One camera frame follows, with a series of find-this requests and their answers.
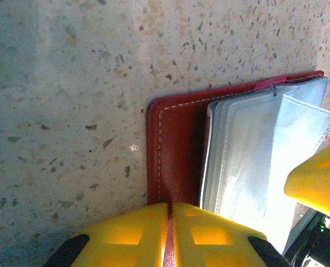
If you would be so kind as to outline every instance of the red leather wallet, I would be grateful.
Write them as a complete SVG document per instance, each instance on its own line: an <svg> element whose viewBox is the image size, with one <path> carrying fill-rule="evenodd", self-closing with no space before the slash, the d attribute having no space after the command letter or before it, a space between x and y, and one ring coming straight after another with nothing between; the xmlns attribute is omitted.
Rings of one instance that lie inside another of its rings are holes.
<svg viewBox="0 0 330 267"><path fill-rule="evenodd" d="M323 77L323 71L279 76L245 85L155 100L148 109L148 203L198 206L206 110L209 103L243 93Z"/></svg>

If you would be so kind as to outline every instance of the black plastic part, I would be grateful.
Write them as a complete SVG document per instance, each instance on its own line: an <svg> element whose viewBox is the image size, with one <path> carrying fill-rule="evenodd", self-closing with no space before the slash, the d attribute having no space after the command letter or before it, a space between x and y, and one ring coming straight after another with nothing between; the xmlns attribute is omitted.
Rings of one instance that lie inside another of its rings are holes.
<svg viewBox="0 0 330 267"><path fill-rule="evenodd" d="M285 259L294 267L301 267L305 257L311 250L311 243L316 235L316 229L324 219L323 213L316 213L309 224L297 236L294 243L284 254Z"/></svg>
<svg viewBox="0 0 330 267"><path fill-rule="evenodd" d="M318 232L309 256L325 267L330 267L330 229L323 228Z"/></svg>
<svg viewBox="0 0 330 267"><path fill-rule="evenodd" d="M66 240L44 264L44 267L70 267L88 241L88 235L78 235Z"/></svg>
<svg viewBox="0 0 330 267"><path fill-rule="evenodd" d="M250 236L248 240L266 266L291 267L284 257L268 241L256 236Z"/></svg>

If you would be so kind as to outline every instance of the yellow plastic object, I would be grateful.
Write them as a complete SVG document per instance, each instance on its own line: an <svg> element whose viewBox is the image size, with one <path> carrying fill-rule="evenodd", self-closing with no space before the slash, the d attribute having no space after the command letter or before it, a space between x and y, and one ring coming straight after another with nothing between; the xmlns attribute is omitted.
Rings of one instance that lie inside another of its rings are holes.
<svg viewBox="0 0 330 267"><path fill-rule="evenodd" d="M248 241L262 233L185 203L173 218L176 267L266 267Z"/></svg>
<svg viewBox="0 0 330 267"><path fill-rule="evenodd" d="M160 203L86 228L89 242L72 267L162 266L167 234L167 204Z"/></svg>
<svg viewBox="0 0 330 267"><path fill-rule="evenodd" d="M330 216L330 146L296 167L288 175L284 192Z"/></svg>

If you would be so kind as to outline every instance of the white stitching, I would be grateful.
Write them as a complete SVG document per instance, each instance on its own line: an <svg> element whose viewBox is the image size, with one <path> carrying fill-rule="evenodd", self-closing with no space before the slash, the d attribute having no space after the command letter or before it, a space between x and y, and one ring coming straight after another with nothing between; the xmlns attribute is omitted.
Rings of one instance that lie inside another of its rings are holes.
<svg viewBox="0 0 330 267"><path fill-rule="evenodd" d="M325 130L325 132L322 134L321 138L319 139L319 141L317 142L316 146L314 147L314 151L316 151L318 149L318 147L320 146L320 144L322 143L322 141L324 140L324 138L326 138L329 133L330 133L330 124L328 125L328 127Z"/></svg>
<svg viewBox="0 0 330 267"><path fill-rule="evenodd" d="M247 100L245 100L244 102L252 102L252 101L256 101L256 100L261 100L261 99L265 99L265 98L270 98L270 97L272 97L271 95L265 95L265 96L261 96L261 97L257 97L257 98L255 98L255 99L252 99L252 98L250 98L250 99L247 99ZM233 112L233 108L234 108L234 106L238 106L238 105L241 105L243 102L240 102L240 103L234 103L233 105L231 105L230 107L229 107L229 110L228 110L228 120L227 120L227 123L226 123L226 135L225 135L225 137L224 137L224 145L223 145L223 148L224 148L224 152L225 152L225 149L226 149L226 146L227 146L227 142L228 142L228 133L229 133L229 131L228 131L228 125L229 125L229 122L230 122L230 120L231 120L231 116L232 116L232 112ZM223 176L223 164L224 164L224 153L223 152L223 155L222 155L222 160L221 160L221 171L220 171L220 173L219 173L219 183L218 183L218 186L220 186L221 185L221 183L222 183L222 176ZM214 207L214 210L215 210L215 213L216 214L218 214L218 198L216 198L216 205L215 205L215 207Z"/></svg>
<svg viewBox="0 0 330 267"><path fill-rule="evenodd" d="M298 102L298 101L295 101L294 99L288 99L288 98L286 98L286 101L291 102L291 103L293 103L293 104L295 104L295 105L298 105L298 106L302 106L302 107L304 107L304 108L306 108L306 109L309 109L309 110L315 110L315 111L318 111L319 113L322 113L322 114L325 115L325 116L330 116L330 114L321 111L321 110L320 110L319 108L317 108L317 107L305 106L305 105L303 105L302 103L300 103L300 102Z"/></svg>
<svg viewBox="0 0 330 267"><path fill-rule="evenodd" d="M304 79L308 79L308 78L312 78L312 77L322 77L322 75L321 74L316 74L316 75L301 77L301 78L290 80L290 82L296 82L296 81L300 81L300 80L304 80ZM232 93L232 94L225 95L225 96L217 96L217 97L211 97L211 98L205 98L205 99L201 99L201 100L181 103L181 104L178 104L178 105L164 107L162 110L160 110L160 112L159 112L159 145L158 145L158 201L160 201L160 172L161 172L160 151L161 151L161 115L162 115L162 113L164 113L166 110L169 110L170 108L186 106L186 105L189 105L189 104L200 103L200 102L208 101L208 100L226 98L226 97L229 97L229 96L241 95L243 93L251 93L251 92L254 92L254 91L257 91L257 90L260 90L260 89L263 89L263 88L267 88L267 87L269 87L269 86L265 85L265 86L262 86L262 87L259 87L259 88L254 88L253 90L242 92L242 93Z"/></svg>

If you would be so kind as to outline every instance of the card holder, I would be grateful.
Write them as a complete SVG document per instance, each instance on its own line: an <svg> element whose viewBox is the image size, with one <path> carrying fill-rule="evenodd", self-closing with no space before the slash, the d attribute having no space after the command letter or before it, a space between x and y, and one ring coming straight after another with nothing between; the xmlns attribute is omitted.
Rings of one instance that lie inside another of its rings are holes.
<svg viewBox="0 0 330 267"><path fill-rule="evenodd" d="M330 132L330 111L317 107L327 82L272 86L217 103L201 207L262 231L282 251L295 208L283 193L287 175Z"/></svg>
<svg viewBox="0 0 330 267"><path fill-rule="evenodd" d="M207 106L216 100L267 90L271 85L323 77L323 71L162 97L147 113L148 203L199 205Z"/></svg>

